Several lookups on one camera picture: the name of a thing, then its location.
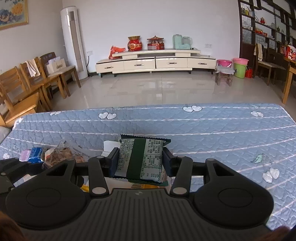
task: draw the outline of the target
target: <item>gold picture frame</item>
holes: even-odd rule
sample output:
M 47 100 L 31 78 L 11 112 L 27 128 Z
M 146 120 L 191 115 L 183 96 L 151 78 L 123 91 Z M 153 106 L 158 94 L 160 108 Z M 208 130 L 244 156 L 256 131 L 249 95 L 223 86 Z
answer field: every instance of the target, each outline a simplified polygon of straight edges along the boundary
M 28 23 L 27 0 L 0 0 L 0 30 Z

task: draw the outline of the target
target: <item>blue package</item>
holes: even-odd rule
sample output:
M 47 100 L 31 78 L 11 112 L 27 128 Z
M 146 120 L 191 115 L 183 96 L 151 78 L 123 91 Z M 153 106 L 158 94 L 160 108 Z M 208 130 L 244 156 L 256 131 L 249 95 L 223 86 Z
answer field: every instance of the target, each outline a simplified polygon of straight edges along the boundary
M 42 163 L 44 160 L 45 148 L 33 147 L 30 153 L 28 162 L 30 163 Z

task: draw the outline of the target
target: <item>white standing air conditioner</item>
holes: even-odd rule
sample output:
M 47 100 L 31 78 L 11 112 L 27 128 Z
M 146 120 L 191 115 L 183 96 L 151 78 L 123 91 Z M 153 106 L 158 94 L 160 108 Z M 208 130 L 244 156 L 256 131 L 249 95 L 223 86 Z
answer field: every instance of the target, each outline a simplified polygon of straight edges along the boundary
M 79 79 L 87 77 L 78 23 L 77 8 L 64 8 L 61 11 L 62 27 L 69 65 L 75 65 Z

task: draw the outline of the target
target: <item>electrical outlet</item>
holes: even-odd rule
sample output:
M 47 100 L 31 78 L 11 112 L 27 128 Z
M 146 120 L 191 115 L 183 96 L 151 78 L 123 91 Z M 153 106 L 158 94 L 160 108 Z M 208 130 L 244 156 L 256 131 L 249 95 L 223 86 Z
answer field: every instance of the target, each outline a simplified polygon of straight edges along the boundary
M 205 44 L 205 48 L 206 49 L 211 49 L 212 48 L 212 45 L 211 44 Z
M 91 56 L 91 55 L 93 55 L 93 54 L 94 54 L 93 51 L 87 51 L 87 52 L 86 52 L 86 55 L 87 55 L 87 56 Z

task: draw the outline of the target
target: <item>green bucket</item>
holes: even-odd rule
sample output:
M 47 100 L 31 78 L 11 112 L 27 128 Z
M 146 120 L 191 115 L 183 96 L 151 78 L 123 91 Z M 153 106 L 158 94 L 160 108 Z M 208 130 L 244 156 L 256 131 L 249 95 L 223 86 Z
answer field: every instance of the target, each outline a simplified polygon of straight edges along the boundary
M 246 74 L 246 69 L 247 66 L 246 65 L 242 65 L 242 64 L 234 64 L 234 69 L 236 69 L 236 72 L 234 73 L 234 75 L 238 78 L 244 78 L 244 75 Z

